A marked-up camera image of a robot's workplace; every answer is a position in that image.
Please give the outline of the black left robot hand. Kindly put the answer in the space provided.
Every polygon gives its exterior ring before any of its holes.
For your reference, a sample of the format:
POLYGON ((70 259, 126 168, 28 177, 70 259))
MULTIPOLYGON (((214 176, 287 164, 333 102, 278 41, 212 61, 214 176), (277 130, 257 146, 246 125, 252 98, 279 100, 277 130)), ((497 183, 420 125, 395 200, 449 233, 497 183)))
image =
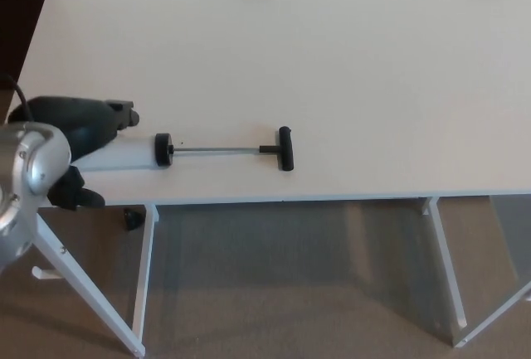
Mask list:
MULTIPOLYGON (((113 141, 119 131, 138 125, 139 114, 131 101, 38 96, 17 106, 7 121, 35 121, 58 128, 65 135, 71 161, 75 162, 113 141)), ((53 206, 71 211, 79 206, 105 206, 105 199, 84 185, 78 168, 70 165, 48 192, 48 200, 53 206)))

